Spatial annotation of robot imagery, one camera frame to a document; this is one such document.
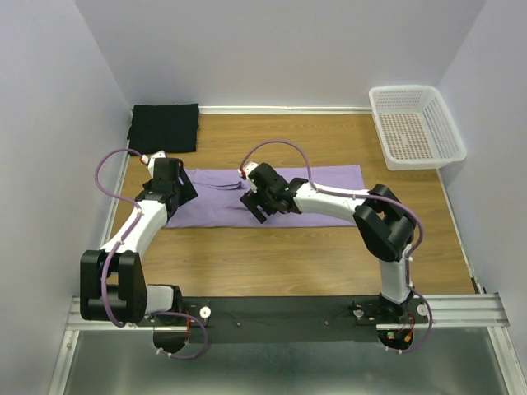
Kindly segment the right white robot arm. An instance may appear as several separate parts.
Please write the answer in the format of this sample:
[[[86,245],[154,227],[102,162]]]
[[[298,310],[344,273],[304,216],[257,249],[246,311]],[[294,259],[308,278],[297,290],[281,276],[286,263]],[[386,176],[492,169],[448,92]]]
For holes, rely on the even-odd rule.
[[[410,261],[424,229],[417,215],[381,184],[370,190],[330,188],[308,177],[290,181],[271,165],[251,161],[239,176],[249,184],[240,201],[261,223],[271,215],[317,214],[353,223],[367,250],[379,260],[380,316],[391,323],[406,316],[413,297]]]

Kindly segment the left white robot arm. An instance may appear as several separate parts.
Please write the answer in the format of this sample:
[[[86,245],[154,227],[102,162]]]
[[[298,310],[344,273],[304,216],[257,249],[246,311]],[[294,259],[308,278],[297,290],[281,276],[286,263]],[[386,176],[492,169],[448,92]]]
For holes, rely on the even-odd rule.
[[[80,260],[80,312],[88,321],[121,328],[154,315],[165,325],[181,319],[183,299],[173,285],[148,285],[142,258],[154,236],[198,193],[184,162],[158,153],[148,162],[150,179],[131,201],[133,211],[112,239]]]

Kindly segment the purple t shirt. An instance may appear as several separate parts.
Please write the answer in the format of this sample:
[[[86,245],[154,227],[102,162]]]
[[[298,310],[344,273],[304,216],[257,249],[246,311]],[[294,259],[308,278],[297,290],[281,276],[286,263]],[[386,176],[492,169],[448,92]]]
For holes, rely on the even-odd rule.
[[[305,168],[276,168],[287,181],[306,178]],[[313,228],[339,227],[353,224],[320,214],[275,214],[263,224],[240,202],[248,183],[236,170],[187,170],[198,197],[178,208],[165,228]],[[314,181],[324,186],[364,189],[360,165],[322,166],[312,168]]]

